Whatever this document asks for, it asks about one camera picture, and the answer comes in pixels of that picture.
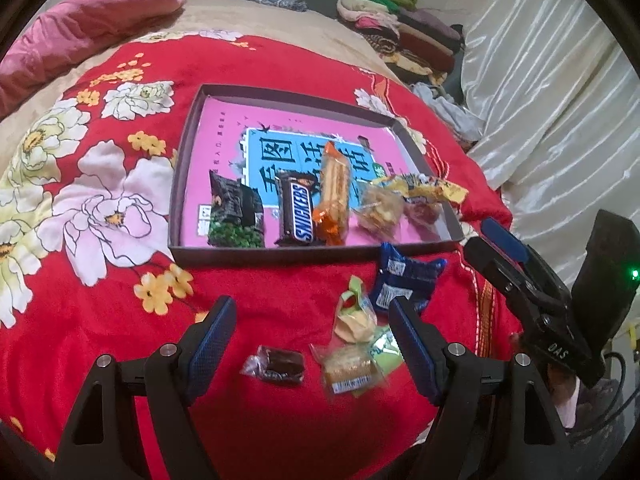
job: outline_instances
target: blue gripper pad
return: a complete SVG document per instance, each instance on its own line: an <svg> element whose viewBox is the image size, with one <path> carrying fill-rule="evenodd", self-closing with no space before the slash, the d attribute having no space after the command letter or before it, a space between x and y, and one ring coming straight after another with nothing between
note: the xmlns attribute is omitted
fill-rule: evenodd
<svg viewBox="0 0 640 480"><path fill-rule="evenodd" d="M400 296L391 302L389 326L418 393L434 406L444 400L449 369L444 357L447 342L432 324L424 323L413 305Z"/></svg>
<svg viewBox="0 0 640 480"><path fill-rule="evenodd" d="M178 372L188 406L209 389L235 329L236 302L228 296L220 296L207 317L191 325L180 339L178 344L182 352Z"/></svg>
<svg viewBox="0 0 640 480"><path fill-rule="evenodd" d="M502 227L495 219L489 217L482 220L480 231L514 262L524 264L529 260L529 250L526 245Z"/></svg>

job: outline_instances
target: pink pillow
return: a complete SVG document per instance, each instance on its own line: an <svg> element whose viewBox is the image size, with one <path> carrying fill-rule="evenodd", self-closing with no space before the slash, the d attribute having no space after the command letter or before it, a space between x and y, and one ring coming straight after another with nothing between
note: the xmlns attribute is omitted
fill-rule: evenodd
<svg viewBox="0 0 640 480"><path fill-rule="evenodd" d="M38 88L185 0L64 0L41 14L0 62L0 118Z"/></svg>

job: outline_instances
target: metal screw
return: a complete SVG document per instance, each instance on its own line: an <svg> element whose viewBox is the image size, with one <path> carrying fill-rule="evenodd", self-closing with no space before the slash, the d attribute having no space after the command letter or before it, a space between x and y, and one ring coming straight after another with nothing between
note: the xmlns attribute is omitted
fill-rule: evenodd
<svg viewBox="0 0 640 480"><path fill-rule="evenodd" d="M98 357L95 361L99 368L106 368L111 364L111 356L104 354Z"/></svg>
<svg viewBox="0 0 640 480"><path fill-rule="evenodd" d="M173 343L167 343L166 345L162 345L160 347L160 355L162 357L171 357L178 351L178 347Z"/></svg>
<svg viewBox="0 0 640 480"><path fill-rule="evenodd" d="M462 355L463 353L465 353L465 347L460 343L451 343L447 347L447 350L449 350L449 353L453 355Z"/></svg>
<svg viewBox="0 0 640 480"><path fill-rule="evenodd" d="M520 366L529 366L531 364L531 358L526 354L516 354L516 362Z"/></svg>

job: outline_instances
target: blue snack wrapper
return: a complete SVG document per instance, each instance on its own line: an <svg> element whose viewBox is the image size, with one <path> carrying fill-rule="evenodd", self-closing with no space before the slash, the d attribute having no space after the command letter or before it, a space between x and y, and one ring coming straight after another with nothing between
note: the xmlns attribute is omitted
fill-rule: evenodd
<svg viewBox="0 0 640 480"><path fill-rule="evenodd" d="M436 280L447 261L438 258L432 262L420 262L407 258L389 243L383 243L380 250L380 267L376 283L369 294L373 308L386 314L391 300L404 296L413 303L416 312L421 314L427 308L436 288Z"/></svg>

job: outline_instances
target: plastic wrapper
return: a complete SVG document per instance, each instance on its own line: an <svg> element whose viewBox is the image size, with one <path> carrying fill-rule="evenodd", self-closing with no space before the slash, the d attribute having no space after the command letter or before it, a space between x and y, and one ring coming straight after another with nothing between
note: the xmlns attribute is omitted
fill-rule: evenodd
<svg viewBox="0 0 640 480"><path fill-rule="evenodd" d="M244 362L240 373L268 383L302 384L305 361L300 352L260 345L255 355Z"/></svg>
<svg viewBox="0 0 640 480"><path fill-rule="evenodd" d="M354 209L358 225L385 242L397 241L398 224L404 211L402 197L384 187L359 182L360 206Z"/></svg>
<svg viewBox="0 0 640 480"><path fill-rule="evenodd" d="M316 234L327 245L344 245L349 231L351 165L330 141L322 153L320 202L313 211Z"/></svg>
<svg viewBox="0 0 640 480"><path fill-rule="evenodd" d="M383 380L366 344L346 345L327 353L318 348L312 351L322 365L322 384L330 395L365 390Z"/></svg>
<svg viewBox="0 0 640 480"><path fill-rule="evenodd" d="M349 290L342 293L338 300L334 335L346 343L366 343L371 341L377 325L378 318L364 290L362 280L352 276L349 280Z"/></svg>
<svg viewBox="0 0 640 480"><path fill-rule="evenodd" d="M380 266L376 282L369 294L373 308L387 313L391 300L404 296L421 314L427 307L436 287L436 280L447 261L438 258L432 262L421 262L407 258L389 243L380 247Z"/></svg>
<svg viewBox="0 0 640 480"><path fill-rule="evenodd" d="M264 247L264 208L258 191L213 171L209 171L209 179L209 244L215 247Z"/></svg>
<svg viewBox="0 0 640 480"><path fill-rule="evenodd" d="M385 176L371 183L395 191L405 200L423 198L427 202L462 204L468 195L468 190L458 184L423 173Z"/></svg>
<svg viewBox="0 0 640 480"><path fill-rule="evenodd" d="M442 204L422 198L408 198L404 203L404 214L413 225L431 229L444 210Z"/></svg>
<svg viewBox="0 0 640 480"><path fill-rule="evenodd" d="M279 171L276 173L280 203L280 246L306 246L316 242L312 220L311 195L318 186L313 173Z"/></svg>

